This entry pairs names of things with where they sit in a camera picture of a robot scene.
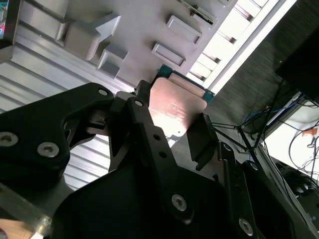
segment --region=wire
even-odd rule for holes
[[[314,146],[314,162],[313,162],[313,168],[311,170],[311,175],[310,178],[313,178],[313,174],[314,174],[314,168],[315,168],[315,163],[316,163],[316,158],[317,158],[317,139],[319,138],[319,136],[315,139],[315,146]]]
[[[295,129],[295,130],[297,130],[297,131],[303,131],[303,129],[296,128],[296,127],[292,126],[291,124],[288,124],[288,123],[283,122],[283,121],[281,121],[281,120],[278,120],[278,121],[279,121],[280,123],[283,123],[283,124],[285,124],[285,125],[290,126],[291,128],[293,128],[293,129]]]
[[[305,173],[307,173],[307,174],[311,173],[311,172],[309,172],[309,171],[307,171],[307,170],[305,169],[305,167],[308,166],[307,161],[302,165],[302,167],[297,166],[297,165],[295,164],[295,162],[293,161],[293,159],[292,159],[291,149],[292,149],[293,142],[295,141],[295,139],[296,139],[300,134],[302,134],[302,133],[305,132],[305,131],[311,130],[311,129],[313,129],[313,128],[319,126],[318,123],[319,123],[319,120],[315,123],[314,126],[309,127],[309,128],[306,128],[306,129],[301,130],[300,132],[298,132],[298,133],[293,137],[293,139],[291,140],[291,142],[290,142],[290,144],[289,144],[289,148],[288,148],[288,155],[289,155],[290,161],[294,164],[294,166],[295,166],[299,171],[305,172]],[[314,155],[314,158],[312,159],[313,161],[316,160],[317,153],[318,153],[318,149],[316,148],[316,145],[315,145],[314,151],[315,151],[315,153],[314,153],[315,155]]]
[[[271,111],[271,113],[277,113],[277,112],[279,112],[279,111],[281,111],[281,110],[289,109],[289,108],[291,108],[292,106],[294,106],[296,103],[297,103],[297,101],[292,102],[289,106],[283,107],[283,108],[280,108],[280,109],[277,109],[277,110],[274,110],[274,111]],[[248,120],[254,118],[254,117],[257,116],[257,115],[259,115],[259,114],[261,114],[261,113],[266,113],[266,112],[268,112],[268,111],[269,111],[269,109],[265,109],[264,111],[255,112],[255,113],[253,113],[253,114],[247,116],[247,118],[245,119],[244,123],[246,123]]]
[[[284,184],[284,187],[285,187],[285,190],[287,192],[287,195],[292,203],[292,205],[295,207],[295,209],[297,210],[297,212],[300,214],[300,216],[302,217],[302,219],[304,220],[304,222],[306,223],[307,225],[307,221],[305,220],[304,216],[302,215],[301,211],[297,208],[297,206],[295,205],[295,203],[293,202],[293,200],[291,199],[291,196],[290,196],[290,193],[288,191],[288,188],[286,186],[286,182],[285,182],[285,179],[283,177],[283,175],[281,174],[280,170],[277,168],[277,166],[275,165],[275,163],[273,162],[272,158],[270,157],[270,154],[269,154],[269,151],[268,151],[268,147],[267,147],[267,144],[266,144],[266,141],[265,141],[265,132],[264,132],[264,137],[263,137],[263,141],[264,141],[264,145],[265,145],[265,150],[266,150],[266,153],[269,157],[269,160],[272,162],[272,164],[274,165],[274,167],[276,168],[276,170],[279,172],[279,175],[283,181],[283,184]]]
[[[309,108],[312,108],[312,109],[317,109],[317,108],[319,108],[319,106],[317,106],[317,105],[315,105],[315,104],[313,104],[313,105],[306,105],[306,104],[297,103],[297,105],[309,107]]]

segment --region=black cable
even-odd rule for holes
[[[261,117],[263,117],[264,115],[267,115],[267,118],[269,118],[270,115],[271,115],[272,113],[274,113],[274,112],[273,112],[273,107],[275,106],[276,102],[277,102],[280,98],[282,98],[283,96],[285,96],[285,95],[287,95],[288,93],[290,93],[291,91],[295,90],[295,89],[292,87],[290,90],[288,90],[288,91],[286,91],[285,93],[283,93],[282,95],[278,96],[279,93],[280,93],[280,91],[281,91],[281,89],[282,89],[283,83],[284,83],[284,80],[282,80],[281,83],[280,83],[279,86],[278,86],[278,89],[277,89],[276,94],[275,94],[275,96],[274,96],[273,104],[272,104],[271,107],[267,107],[265,110],[261,111],[259,114],[255,115],[254,117],[252,117],[252,118],[249,119],[248,121],[245,120],[245,122],[241,124],[241,126],[243,126],[243,125],[248,126],[248,125],[251,124],[251,123],[253,124],[253,128],[254,128],[255,131],[253,131],[253,132],[246,132],[246,131],[245,131],[245,133],[247,133],[247,134],[255,134],[255,133],[258,133],[260,130],[256,130],[256,128],[255,128],[255,126],[254,126],[254,122],[255,122],[257,119],[260,119]],[[287,109],[289,109],[290,107],[292,107],[293,105],[295,105],[295,103],[297,103],[297,101],[301,98],[301,96],[302,96],[302,95],[300,95],[294,102],[292,102]]]
[[[221,125],[213,125],[213,126],[217,127],[217,128],[235,129],[234,127],[224,127],[224,126],[221,126]]]
[[[306,105],[306,104],[300,104],[300,103],[296,103],[297,105],[299,106],[305,106],[305,107],[309,107],[309,108],[312,108],[312,109],[317,109],[319,108],[319,106],[313,104],[313,105]]]
[[[317,140],[318,140],[319,136],[315,139],[315,146],[314,146],[314,162],[313,162],[313,168],[311,170],[311,175],[310,178],[313,178],[313,174],[314,174],[314,168],[315,168],[315,163],[316,163],[316,158],[317,158]]]
[[[297,210],[297,212],[300,214],[300,216],[301,216],[302,219],[304,220],[305,224],[307,225],[307,221],[305,220],[304,216],[302,215],[302,213],[300,212],[300,210],[297,208],[297,206],[294,204],[293,200],[291,199],[291,196],[290,196],[290,194],[289,194],[289,191],[288,191],[288,188],[287,188],[287,186],[286,186],[285,179],[284,179],[283,175],[281,174],[280,170],[277,168],[277,166],[276,166],[275,163],[273,162],[272,158],[270,157],[270,154],[269,154],[269,151],[268,151],[268,147],[267,147],[267,144],[266,144],[266,141],[265,141],[265,132],[264,132],[263,135],[264,135],[263,141],[264,141],[264,145],[265,145],[265,150],[266,150],[266,152],[267,152],[267,155],[268,155],[268,157],[269,157],[269,160],[272,162],[272,164],[274,165],[274,167],[276,168],[276,170],[279,172],[280,177],[281,177],[281,179],[282,179],[282,181],[283,181],[285,190],[286,190],[286,192],[287,192],[287,194],[288,194],[288,197],[289,197],[289,199],[290,199],[292,205],[294,206],[294,208]]]
[[[288,124],[288,123],[283,122],[283,121],[281,121],[281,120],[278,120],[278,121],[279,121],[280,123],[283,123],[283,124],[285,124],[285,125],[290,126],[291,128],[294,128],[294,129],[297,130],[297,131],[303,131],[303,129],[296,128],[296,127],[292,126],[291,124]]]
[[[319,126],[318,123],[319,123],[319,120],[315,123],[314,126],[309,127],[309,128],[306,128],[306,129],[301,130],[300,132],[298,132],[298,133],[293,137],[293,139],[291,140],[291,142],[290,142],[290,144],[289,144],[289,148],[288,148],[289,159],[290,159],[290,161],[296,166],[296,168],[297,168],[298,170],[300,170],[300,171],[305,172],[302,168],[300,168],[299,166],[297,166],[297,165],[294,163],[294,161],[293,161],[293,159],[292,159],[292,157],[291,157],[292,144],[293,144],[293,142],[295,141],[295,139],[296,139],[300,134],[302,134],[302,133],[305,132],[305,131],[311,130],[311,129],[313,129],[313,128]]]

